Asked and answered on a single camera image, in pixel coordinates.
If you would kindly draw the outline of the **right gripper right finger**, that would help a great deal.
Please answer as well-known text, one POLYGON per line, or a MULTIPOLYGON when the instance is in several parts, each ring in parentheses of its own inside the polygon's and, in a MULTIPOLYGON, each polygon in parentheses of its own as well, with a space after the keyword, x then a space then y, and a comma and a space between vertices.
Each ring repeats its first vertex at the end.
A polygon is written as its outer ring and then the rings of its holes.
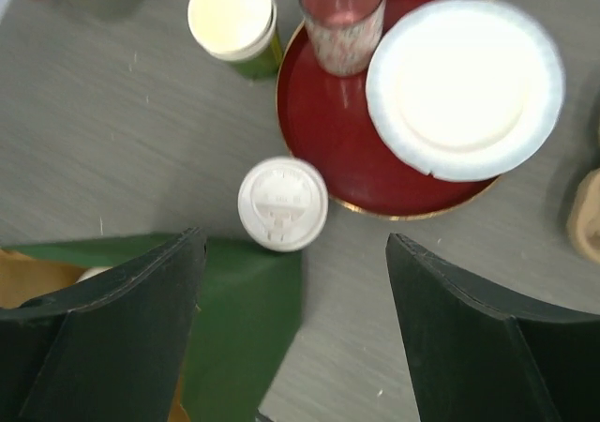
POLYGON ((517 293, 403 234, 386 262, 424 421, 595 421, 599 318, 517 293))

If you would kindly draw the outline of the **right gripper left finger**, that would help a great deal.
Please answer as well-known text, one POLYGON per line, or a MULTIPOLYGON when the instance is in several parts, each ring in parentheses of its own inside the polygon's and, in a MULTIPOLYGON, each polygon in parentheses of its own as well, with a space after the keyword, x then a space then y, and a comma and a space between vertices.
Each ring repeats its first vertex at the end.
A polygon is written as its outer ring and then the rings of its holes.
POLYGON ((1 308, 5 421, 165 421, 205 266, 199 228, 10 248, 100 267, 1 308))

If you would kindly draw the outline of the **green brown paper bag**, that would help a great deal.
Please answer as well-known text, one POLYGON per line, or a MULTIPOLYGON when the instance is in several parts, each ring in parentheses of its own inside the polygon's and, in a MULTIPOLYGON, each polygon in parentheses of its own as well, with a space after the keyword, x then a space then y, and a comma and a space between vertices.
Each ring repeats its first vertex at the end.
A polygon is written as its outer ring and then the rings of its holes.
MULTIPOLYGON (((1 250, 1 308, 89 268, 1 250)), ((196 312, 168 419, 254 421, 302 323, 300 253, 207 238, 196 312)))

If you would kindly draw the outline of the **white plastic cup lid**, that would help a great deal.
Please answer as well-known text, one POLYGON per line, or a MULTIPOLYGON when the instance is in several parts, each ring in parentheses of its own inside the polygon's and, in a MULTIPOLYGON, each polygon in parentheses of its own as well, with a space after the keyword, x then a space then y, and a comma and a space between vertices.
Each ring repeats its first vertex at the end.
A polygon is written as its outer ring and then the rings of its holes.
POLYGON ((329 206, 321 174, 298 158, 274 157, 256 164, 238 191, 238 215, 247 234, 277 252, 306 248, 325 225, 329 206))

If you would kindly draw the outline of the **green paper cups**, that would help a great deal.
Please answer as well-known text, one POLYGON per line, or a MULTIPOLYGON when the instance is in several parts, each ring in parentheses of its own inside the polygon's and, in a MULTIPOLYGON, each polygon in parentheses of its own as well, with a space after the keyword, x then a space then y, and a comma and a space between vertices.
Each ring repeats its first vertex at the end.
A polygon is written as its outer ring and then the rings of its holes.
POLYGON ((189 0, 187 25, 212 57, 251 80, 278 73, 283 51, 275 0, 189 0))

